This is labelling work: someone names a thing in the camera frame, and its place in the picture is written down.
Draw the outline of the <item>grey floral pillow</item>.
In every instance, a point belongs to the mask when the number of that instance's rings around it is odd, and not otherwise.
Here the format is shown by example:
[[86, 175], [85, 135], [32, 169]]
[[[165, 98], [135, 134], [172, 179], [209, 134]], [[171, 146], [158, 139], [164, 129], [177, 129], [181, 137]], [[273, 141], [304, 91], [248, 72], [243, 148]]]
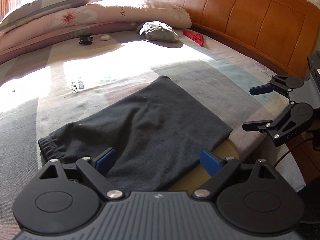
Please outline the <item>grey floral pillow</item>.
[[15, 8], [6, 14], [1, 21], [1, 33], [27, 24], [35, 19], [60, 10], [86, 5], [91, 0], [35, 0]]

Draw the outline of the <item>orange wooden headboard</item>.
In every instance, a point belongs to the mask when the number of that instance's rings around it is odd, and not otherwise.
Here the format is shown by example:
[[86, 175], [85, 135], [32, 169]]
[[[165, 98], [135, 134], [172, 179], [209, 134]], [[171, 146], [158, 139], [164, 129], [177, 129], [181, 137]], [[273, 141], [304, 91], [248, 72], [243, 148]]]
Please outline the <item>orange wooden headboard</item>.
[[193, 29], [278, 74], [303, 77], [319, 33], [319, 8], [307, 0], [159, 0], [183, 7]]

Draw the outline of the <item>pink floral folded quilt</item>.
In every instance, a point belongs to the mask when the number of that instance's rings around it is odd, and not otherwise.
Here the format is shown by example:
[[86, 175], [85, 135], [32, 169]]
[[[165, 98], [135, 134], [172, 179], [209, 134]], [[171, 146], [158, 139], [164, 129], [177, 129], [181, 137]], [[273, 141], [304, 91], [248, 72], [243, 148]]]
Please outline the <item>pink floral folded quilt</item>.
[[174, 28], [191, 27], [189, 14], [178, 5], [159, 0], [103, 0], [35, 19], [1, 35], [1, 63], [32, 51], [33, 44], [109, 23], [160, 21]]

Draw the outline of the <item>black hair claw clip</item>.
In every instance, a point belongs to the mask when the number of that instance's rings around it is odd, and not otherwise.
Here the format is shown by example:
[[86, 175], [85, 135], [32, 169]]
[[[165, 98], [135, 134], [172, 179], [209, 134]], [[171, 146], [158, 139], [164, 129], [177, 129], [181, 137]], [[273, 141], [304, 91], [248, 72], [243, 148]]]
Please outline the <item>black hair claw clip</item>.
[[93, 37], [91, 34], [81, 35], [79, 37], [79, 44], [82, 46], [87, 46], [93, 43]]

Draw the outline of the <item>grey bundled cloth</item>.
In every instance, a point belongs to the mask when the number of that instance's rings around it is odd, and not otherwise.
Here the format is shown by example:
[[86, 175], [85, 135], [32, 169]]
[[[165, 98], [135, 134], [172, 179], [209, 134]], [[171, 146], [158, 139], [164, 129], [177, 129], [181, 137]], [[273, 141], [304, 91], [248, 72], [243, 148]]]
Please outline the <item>grey bundled cloth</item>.
[[179, 40], [179, 36], [171, 26], [159, 21], [142, 23], [138, 26], [136, 32], [148, 41], [174, 43]]

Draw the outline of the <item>white earbud case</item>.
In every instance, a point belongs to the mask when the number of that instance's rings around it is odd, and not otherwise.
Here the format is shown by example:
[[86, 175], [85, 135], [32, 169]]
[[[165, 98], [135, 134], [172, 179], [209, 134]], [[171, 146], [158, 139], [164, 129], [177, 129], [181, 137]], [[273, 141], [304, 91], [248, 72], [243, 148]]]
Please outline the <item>white earbud case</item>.
[[108, 41], [108, 40], [110, 40], [110, 35], [103, 35], [103, 36], [101, 36], [100, 40], [101, 41]]

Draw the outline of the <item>dark grey sweatpants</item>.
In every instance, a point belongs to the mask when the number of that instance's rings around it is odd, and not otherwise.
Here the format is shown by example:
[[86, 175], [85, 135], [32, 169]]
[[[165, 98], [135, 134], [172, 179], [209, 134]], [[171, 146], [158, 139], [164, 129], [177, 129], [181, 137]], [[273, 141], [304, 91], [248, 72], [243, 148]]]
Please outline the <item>dark grey sweatpants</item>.
[[214, 150], [232, 128], [167, 76], [39, 140], [47, 159], [72, 163], [116, 150], [106, 178], [120, 189], [169, 188]]

